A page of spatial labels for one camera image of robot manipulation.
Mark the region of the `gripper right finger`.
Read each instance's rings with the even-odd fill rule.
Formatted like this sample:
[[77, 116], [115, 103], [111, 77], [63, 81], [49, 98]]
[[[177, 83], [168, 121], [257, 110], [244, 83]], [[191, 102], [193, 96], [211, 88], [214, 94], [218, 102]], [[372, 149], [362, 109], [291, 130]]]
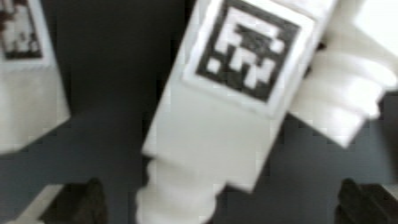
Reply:
[[398, 224], [398, 183], [340, 182], [333, 224]]

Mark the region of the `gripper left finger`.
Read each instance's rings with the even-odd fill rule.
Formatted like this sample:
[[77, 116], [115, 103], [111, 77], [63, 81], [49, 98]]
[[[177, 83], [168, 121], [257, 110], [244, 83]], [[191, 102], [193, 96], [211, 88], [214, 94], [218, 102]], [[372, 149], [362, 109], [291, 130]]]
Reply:
[[47, 185], [10, 224], [108, 224], [99, 179]]

